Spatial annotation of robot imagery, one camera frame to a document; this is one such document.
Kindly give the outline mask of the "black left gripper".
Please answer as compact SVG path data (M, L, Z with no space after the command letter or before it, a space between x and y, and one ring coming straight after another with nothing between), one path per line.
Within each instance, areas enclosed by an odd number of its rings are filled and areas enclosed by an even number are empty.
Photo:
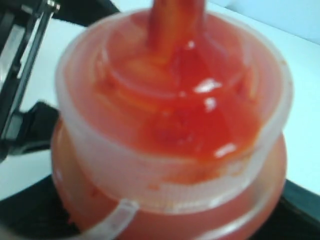
M16 109L7 119L0 118L0 161L48 150L59 111L38 101L30 110Z

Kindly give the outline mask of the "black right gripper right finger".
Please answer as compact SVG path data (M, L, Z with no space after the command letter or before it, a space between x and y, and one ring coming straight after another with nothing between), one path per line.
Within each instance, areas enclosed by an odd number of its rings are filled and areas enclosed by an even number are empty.
M287 180L276 208L257 231L257 239L318 240L319 238L320 196Z

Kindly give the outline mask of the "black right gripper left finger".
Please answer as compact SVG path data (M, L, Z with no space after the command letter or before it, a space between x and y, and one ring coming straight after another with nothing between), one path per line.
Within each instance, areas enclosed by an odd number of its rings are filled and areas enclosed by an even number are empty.
M0 225L31 240L61 240L80 231L69 222L52 177L0 201Z

